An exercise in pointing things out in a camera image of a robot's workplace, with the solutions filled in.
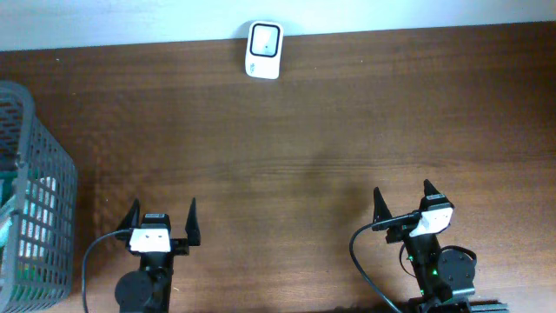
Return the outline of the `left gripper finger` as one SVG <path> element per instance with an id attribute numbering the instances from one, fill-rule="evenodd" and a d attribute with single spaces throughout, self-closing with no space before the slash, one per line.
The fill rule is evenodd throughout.
<path id="1" fill-rule="evenodd" d="M 132 203 L 128 213 L 116 228 L 116 230 L 118 231 L 118 234 L 116 234 L 116 238 L 130 238 L 133 229 L 139 226 L 139 219 L 140 219 L 140 202 L 136 198 Z"/>
<path id="2" fill-rule="evenodd" d="M 185 224 L 185 232 L 187 234 L 187 240 L 189 246 L 200 246 L 201 245 L 201 230 L 196 214 L 196 199 L 193 198 L 189 207 L 189 213 L 187 222 Z"/>

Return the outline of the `right black and white arm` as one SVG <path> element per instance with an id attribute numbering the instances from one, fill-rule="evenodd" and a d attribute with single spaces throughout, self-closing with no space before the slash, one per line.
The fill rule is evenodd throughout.
<path id="1" fill-rule="evenodd" d="M 477 256 L 460 246 L 440 245 L 437 236 L 450 226 L 454 205 L 429 180 L 423 182 L 423 189 L 416 210 L 393 216 L 375 188 L 371 229 L 385 230 L 386 242 L 401 243 L 407 253 L 420 296 L 403 305 L 406 312 L 468 312 L 468 298 L 475 293 Z"/>

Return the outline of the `left black and white arm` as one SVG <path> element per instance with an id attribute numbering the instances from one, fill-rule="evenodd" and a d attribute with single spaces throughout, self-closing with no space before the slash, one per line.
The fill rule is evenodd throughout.
<path id="1" fill-rule="evenodd" d="M 174 258 L 187 256 L 191 247 L 201 244 L 196 200 L 189 207 L 186 236 L 172 238 L 170 217 L 164 213 L 140 214 L 135 200 L 118 225 L 116 238 L 126 250 L 140 258 L 139 268 L 122 276 L 115 288 L 121 312 L 168 312 L 174 274 Z"/>

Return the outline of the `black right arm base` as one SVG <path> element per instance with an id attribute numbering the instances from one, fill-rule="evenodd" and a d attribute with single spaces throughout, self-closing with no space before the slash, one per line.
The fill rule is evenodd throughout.
<path id="1" fill-rule="evenodd" d="M 458 301 L 455 303 L 440 304 L 408 304 L 404 309 L 407 313 L 509 313 L 510 309 L 506 303 L 496 301 L 469 302 Z"/>

